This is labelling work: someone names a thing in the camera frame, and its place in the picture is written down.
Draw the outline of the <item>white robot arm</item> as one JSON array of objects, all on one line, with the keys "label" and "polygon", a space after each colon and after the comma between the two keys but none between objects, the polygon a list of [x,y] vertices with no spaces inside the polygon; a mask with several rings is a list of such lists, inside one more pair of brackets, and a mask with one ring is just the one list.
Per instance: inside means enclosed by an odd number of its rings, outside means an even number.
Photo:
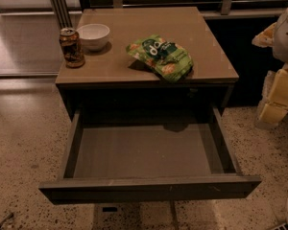
[{"label": "white robot arm", "polygon": [[262,100],[256,111],[256,126],[263,129],[276,127],[288,113],[288,8],[276,23],[256,35],[252,44],[271,47],[273,57],[284,63],[281,69],[269,71],[262,87]]}]

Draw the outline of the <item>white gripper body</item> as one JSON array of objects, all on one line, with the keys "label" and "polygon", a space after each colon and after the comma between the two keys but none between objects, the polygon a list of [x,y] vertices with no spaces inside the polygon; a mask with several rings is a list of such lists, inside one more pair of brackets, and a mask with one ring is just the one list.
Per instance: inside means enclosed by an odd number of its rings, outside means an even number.
[{"label": "white gripper body", "polygon": [[276,72],[268,100],[272,104],[277,104],[288,109],[288,63],[285,63]]}]

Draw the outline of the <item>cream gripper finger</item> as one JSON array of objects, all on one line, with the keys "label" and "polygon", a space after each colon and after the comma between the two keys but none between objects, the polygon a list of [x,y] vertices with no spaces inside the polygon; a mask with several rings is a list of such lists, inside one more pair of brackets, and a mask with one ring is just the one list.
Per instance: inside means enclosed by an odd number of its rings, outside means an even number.
[{"label": "cream gripper finger", "polygon": [[258,106],[258,120],[270,125],[278,124],[287,113],[286,109],[268,103],[260,102]]},{"label": "cream gripper finger", "polygon": [[273,23],[260,34],[256,35],[252,40],[252,45],[261,48],[272,47],[274,44],[275,26],[276,23]]}]

